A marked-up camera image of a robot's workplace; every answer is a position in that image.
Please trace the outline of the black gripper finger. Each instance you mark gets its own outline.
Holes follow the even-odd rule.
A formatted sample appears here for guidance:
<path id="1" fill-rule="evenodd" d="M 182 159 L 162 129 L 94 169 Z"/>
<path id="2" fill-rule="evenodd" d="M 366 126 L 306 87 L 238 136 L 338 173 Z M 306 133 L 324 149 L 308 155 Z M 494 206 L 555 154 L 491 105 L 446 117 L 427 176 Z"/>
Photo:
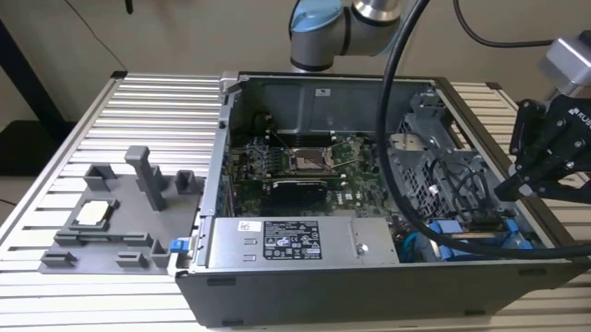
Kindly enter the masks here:
<path id="1" fill-rule="evenodd" d="M 510 154 L 515 161 L 508 168 L 508 178 L 495 187 L 494 192 L 500 201 L 515 202 L 522 196 L 521 187 L 534 186 L 533 192 L 539 190 L 543 182 L 553 180 L 553 174 L 541 172 L 539 150 L 533 149 L 541 140 L 550 102 L 525 99 L 518 103 L 518 113 L 510 142 Z"/>
<path id="2" fill-rule="evenodd" d="M 563 185 L 559 181 L 578 172 L 590 175 L 590 163 L 566 164 L 554 167 L 541 176 L 531 176 L 529 185 L 535 194 L 543 198 L 555 201 L 590 201 L 590 180 L 581 187 Z"/>

